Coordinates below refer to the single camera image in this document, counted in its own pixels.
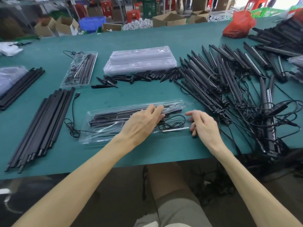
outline table surface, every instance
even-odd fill
[[[257,21],[258,28],[274,26],[272,21],[276,17],[260,18]],[[208,47],[209,44],[219,46],[223,43],[231,48],[243,49],[243,41],[255,44],[248,39],[232,39],[222,37],[222,31],[229,22],[211,22],[173,27],[160,27],[145,30],[132,30],[123,32],[111,32],[102,34],[89,34],[81,36],[43,38],[33,41],[32,44],[23,47],[24,51],[13,57],[0,57],[0,66],[24,65],[43,67],[45,74],[42,75],[28,90],[26,90],[6,111],[0,113],[0,179],[17,177],[29,177],[72,172],[87,159],[100,150],[100,147],[86,147],[69,134],[69,130],[63,125],[54,147],[47,156],[36,159],[26,165],[22,174],[17,174],[15,169],[4,172],[6,165],[14,153],[18,143],[22,139],[25,130],[31,122],[36,110],[43,98],[48,97],[54,90],[59,89],[61,82],[70,67],[71,58],[63,54],[68,51],[97,51],[98,57],[93,71],[91,84],[99,84],[96,76],[102,77],[103,67],[111,53],[115,50],[143,49],[168,45],[177,60],[186,57],[187,53],[194,50],[202,53],[201,45]],[[75,101],[74,113],[76,128],[81,129],[87,111],[110,107],[119,107],[139,103],[149,103],[170,99],[183,99],[191,103],[188,110],[203,110],[204,107],[197,103],[191,96],[181,93],[180,88],[169,81],[144,82],[137,81],[133,85],[119,82],[119,88],[91,89],[90,87],[77,89],[80,97]],[[302,100],[303,90],[301,85],[289,81],[281,85],[283,90],[293,98]],[[274,103],[288,100],[278,89],[273,96]],[[303,125],[303,116],[299,113],[296,123]],[[71,105],[66,114],[71,118]],[[290,126],[278,127],[278,136],[290,133],[295,128]],[[251,152],[248,144],[241,134],[232,126],[233,136],[242,153]],[[300,133],[284,139],[291,148],[303,146]],[[236,153],[230,141],[222,136],[227,147]],[[151,163],[172,162],[208,158],[211,154],[199,139],[191,137],[190,132],[186,135],[165,137],[161,139],[146,140],[134,151],[123,157],[116,167],[134,166]]]

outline hand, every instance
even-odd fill
[[[131,141],[135,148],[152,133],[159,121],[165,117],[165,114],[161,114],[163,109],[162,105],[155,107],[150,104],[146,110],[134,113],[125,123],[119,135],[126,138],[127,141]]]
[[[213,117],[197,110],[186,112],[185,115],[191,116],[189,120],[193,121],[190,128],[192,136],[198,134],[201,141],[215,157],[219,157],[226,150],[230,152],[222,141],[217,122]]]

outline blue plastic crate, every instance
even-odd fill
[[[79,21],[80,28],[86,30],[87,33],[95,33],[99,27],[106,23],[106,17],[84,17]]]

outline person's left hand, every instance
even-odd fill
[[[130,141],[134,148],[141,144],[149,136],[159,121],[165,117],[161,114],[164,107],[155,107],[150,104],[146,110],[134,113],[122,127],[120,136]]]

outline gray shorts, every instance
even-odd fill
[[[191,227],[211,227],[198,199],[188,190],[173,191],[156,201],[157,210],[138,219],[134,227],[143,227],[154,221],[159,227],[181,223]]]

